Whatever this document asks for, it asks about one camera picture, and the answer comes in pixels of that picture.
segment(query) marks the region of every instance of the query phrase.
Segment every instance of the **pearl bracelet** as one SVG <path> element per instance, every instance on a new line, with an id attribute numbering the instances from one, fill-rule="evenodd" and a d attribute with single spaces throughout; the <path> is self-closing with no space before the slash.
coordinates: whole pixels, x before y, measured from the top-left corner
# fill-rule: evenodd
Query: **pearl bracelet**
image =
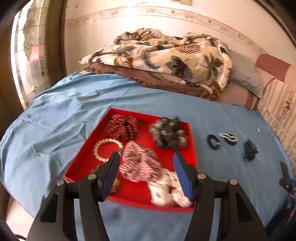
<path id="1" fill-rule="evenodd" d="M 123 153 L 123 144 L 120 141 L 118 141 L 116 139 L 112 139 L 112 138 L 106 138 L 106 139 L 103 139 L 103 140 L 99 141 L 94 146 L 94 156 L 98 161 L 102 161 L 102 162 L 106 163 L 109 160 L 109 158 L 100 157 L 99 154 L 98 154 L 98 149 L 100 148 L 100 146 L 105 144 L 105 143 L 109 143 L 109 142 L 115 143 L 115 144 L 117 144 L 119 146 L 118 153 L 119 153 L 120 156 Z"/>

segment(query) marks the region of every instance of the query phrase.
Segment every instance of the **silver bolt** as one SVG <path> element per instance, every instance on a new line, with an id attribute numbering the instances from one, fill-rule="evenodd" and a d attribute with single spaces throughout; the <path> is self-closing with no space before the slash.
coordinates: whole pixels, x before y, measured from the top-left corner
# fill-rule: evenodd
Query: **silver bolt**
<path id="1" fill-rule="evenodd" d="M 89 180 L 93 180 L 93 179 L 96 178 L 96 174 L 94 174 L 94 173 L 89 174 L 89 175 L 87 176 L 87 178 L 88 178 Z"/>
<path id="2" fill-rule="evenodd" d="M 199 179 L 205 179 L 205 178 L 206 178 L 206 175 L 203 174 L 203 173 L 199 173 L 199 174 L 197 175 L 197 177 L 198 177 Z"/>
<path id="3" fill-rule="evenodd" d="M 65 183 L 64 180 L 60 180 L 60 181 L 57 182 L 57 185 L 58 185 L 58 186 L 62 186 L 64 183 Z"/>
<path id="4" fill-rule="evenodd" d="M 236 185 L 237 184 L 237 180 L 235 180 L 235 179 L 230 179 L 230 184 L 232 184 L 232 185 Z"/>

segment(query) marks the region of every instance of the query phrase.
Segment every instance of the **pink scrunchie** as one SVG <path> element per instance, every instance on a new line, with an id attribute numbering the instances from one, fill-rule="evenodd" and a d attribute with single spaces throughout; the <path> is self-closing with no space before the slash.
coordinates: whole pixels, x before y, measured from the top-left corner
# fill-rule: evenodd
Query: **pink scrunchie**
<path id="1" fill-rule="evenodd" d="M 123 177 L 133 182 L 156 181 L 161 176 L 161 164 L 155 152 L 134 141 L 126 144 L 119 170 Z"/>

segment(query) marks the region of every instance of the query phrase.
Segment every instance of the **red scrunchie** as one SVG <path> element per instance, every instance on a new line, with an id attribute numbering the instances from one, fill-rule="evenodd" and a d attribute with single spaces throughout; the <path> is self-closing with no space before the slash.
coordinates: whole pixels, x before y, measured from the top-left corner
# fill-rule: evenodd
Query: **red scrunchie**
<path id="1" fill-rule="evenodd" d="M 161 176 L 161 164 L 157 161 L 155 152 L 134 141 L 126 144 L 121 158 L 123 163 L 119 170 L 130 181 L 154 182 Z"/>
<path id="2" fill-rule="evenodd" d="M 138 127 L 139 120 L 136 117 L 114 114 L 107 124 L 106 132 L 110 138 L 129 141 L 136 137 Z"/>

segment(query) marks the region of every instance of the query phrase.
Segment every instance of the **blue bed sheet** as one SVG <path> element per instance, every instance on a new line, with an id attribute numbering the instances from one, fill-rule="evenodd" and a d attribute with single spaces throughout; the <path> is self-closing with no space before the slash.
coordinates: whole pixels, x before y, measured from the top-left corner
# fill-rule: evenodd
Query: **blue bed sheet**
<path id="1" fill-rule="evenodd" d="M 114 74 L 77 72 L 39 94 L 0 142 L 0 179 L 32 216 L 110 107 L 169 118 L 177 115 L 189 122 L 199 171 L 214 180 L 238 180 L 264 225 L 287 203 L 287 193 L 278 182 L 282 176 L 280 161 L 288 165 L 292 175 L 289 159 L 257 112 L 143 88 Z M 212 150 L 207 135 L 220 132 L 237 136 L 237 145 L 221 140 L 220 149 Z M 243 160 L 247 138 L 259 151 L 252 162 Z M 83 240 L 78 205 L 76 202 L 76 226 L 79 240 Z M 183 240 L 192 215 L 136 209 L 109 201 L 100 207 L 110 240 Z M 216 240 L 218 208 L 217 202 L 211 240 Z"/>

